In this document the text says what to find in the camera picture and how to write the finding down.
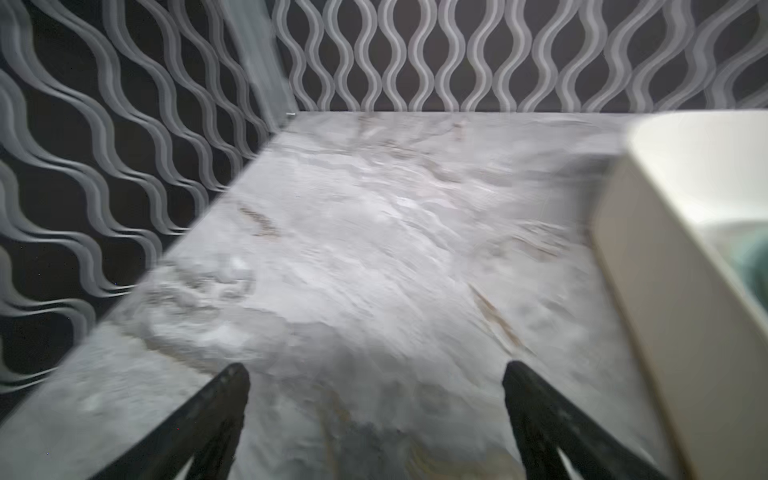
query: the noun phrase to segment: wavy pattern wallpaper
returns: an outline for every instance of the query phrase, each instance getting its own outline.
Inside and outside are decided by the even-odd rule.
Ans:
[[[268,138],[217,0],[0,0],[0,413]]]
[[[764,108],[766,0],[267,0],[303,110]]]

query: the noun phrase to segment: marble floor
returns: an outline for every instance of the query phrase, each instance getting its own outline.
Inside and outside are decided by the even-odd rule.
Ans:
[[[674,455],[590,248],[610,114],[302,113],[0,429],[4,478],[86,478],[229,362],[231,478],[521,478],[523,359]]]

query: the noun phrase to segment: floor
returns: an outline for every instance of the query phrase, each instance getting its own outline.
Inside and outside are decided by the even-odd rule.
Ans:
[[[0,429],[85,478],[229,362],[231,478],[520,478],[523,359],[677,476],[588,217],[637,117],[302,113]]]

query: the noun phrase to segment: wall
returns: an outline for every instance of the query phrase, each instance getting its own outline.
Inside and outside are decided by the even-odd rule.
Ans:
[[[765,0],[268,0],[304,110],[768,104]]]
[[[0,419],[268,132],[217,0],[0,2]]]

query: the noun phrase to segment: black object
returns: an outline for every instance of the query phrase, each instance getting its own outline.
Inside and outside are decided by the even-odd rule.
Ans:
[[[507,413],[528,480],[568,480],[560,449],[584,480],[666,480],[523,362],[507,365]]]
[[[249,388],[243,364],[232,363],[91,480],[172,479],[192,457],[187,480],[224,480],[240,441]]]

